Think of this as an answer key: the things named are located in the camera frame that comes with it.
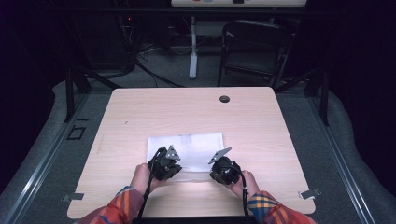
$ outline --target black cable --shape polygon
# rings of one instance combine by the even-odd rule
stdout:
[[[247,187],[247,181],[245,179],[245,176],[242,174],[242,171],[239,169],[236,169],[233,166],[221,166],[221,168],[231,168],[231,169],[235,169],[235,171],[237,171],[241,177],[242,177],[242,204],[244,206],[244,213],[245,213],[245,218],[247,220],[247,224],[250,223],[250,216],[248,214],[248,187]]]
[[[154,162],[151,164],[151,167],[149,169],[149,180],[148,180],[148,187],[146,188],[146,192],[145,195],[143,195],[143,204],[142,207],[139,210],[139,214],[137,215],[136,218],[136,224],[140,224],[140,221],[142,219],[143,216],[143,211],[145,210],[145,206],[146,206],[146,202],[148,201],[148,197],[149,197],[149,192],[151,191],[150,186],[151,186],[151,182],[154,179],[155,174],[152,173],[152,168],[154,166]]]
[[[149,75],[151,75],[152,77],[155,77],[163,82],[165,82],[166,84],[168,84],[171,87],[184,87],[182,85],[176,84],[175,82],[172,82],[164,77],[160,77],[157,74],[152,73],[151,71],[149,71],[143,64],[141,64],[138,60],[135,61],[135,64],[137,66],[139,66],[141,69],[143,69],[143,71],[147,72]]]

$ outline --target white paper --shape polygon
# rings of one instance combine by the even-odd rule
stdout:
[[[168,149],[173,145],[180,157],[177,161],[182,167],[181,173],[172,179],[174,181],[203,181],[211,179],[209,176],[213,164],[207,164],[219,150],[224,149],[222,133],[198,133],[168,136],[151,136],[148,138],[147,162],[157,152],[158,148]]]

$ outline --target chair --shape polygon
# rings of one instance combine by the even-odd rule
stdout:
[[[286,28],[256,21],[230,21],[222,29],[222,53],[218,86],[222,70],[234,70],[262,76],[274,87],[292,42]]]

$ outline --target metal bracket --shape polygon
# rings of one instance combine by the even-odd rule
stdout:
[[[61,201],[64,203],[71,203],[72,200],[82,200],[84,197],[83,193],[71,193],[71,194],[65,194]]]
[[[173,148],[173,145],[171,145],[169,147],[168,151],[166,152],[165,158],[169,159],[169,160],[180,161],[180,157],[178,156],[177,152]]]
[[[210,159],[210,161],[207,164],[218,161],[221,157],[223,157],[225,154],[227,154],[227,152],[229,152],[230,150],[231,150],[231,148],[227,147],[223,150],[216,152],[216,154],[212,157],[212,159]]]
[[[307,190],[305,192],[298,192],[300,195],[300,198],[306,200],[306,199],[315,199],[317,196],[321,194],[319,189],[311,189]]]

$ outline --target person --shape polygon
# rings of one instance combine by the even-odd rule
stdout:
[[[256,220],[263,224],[311,224],[316,223],[311,217],[289,209],[278,202],[270,193],[260,190],[253,173],[243,171],[247,183],[247,207],[253,213]],[[242,200],[243,186],[240,180],[236,184],[225,185],[236,197]],[[153,179],[150,191],[155,190],[166,180]],[[149,182],[149,167],[146,163],[136,166],[134,177],[130,186],[126,186],[118,192],[115,198],[107,205],[90,212],[81,218],[78,224],[87,223],[131,223],[143,204],[143,196]]]

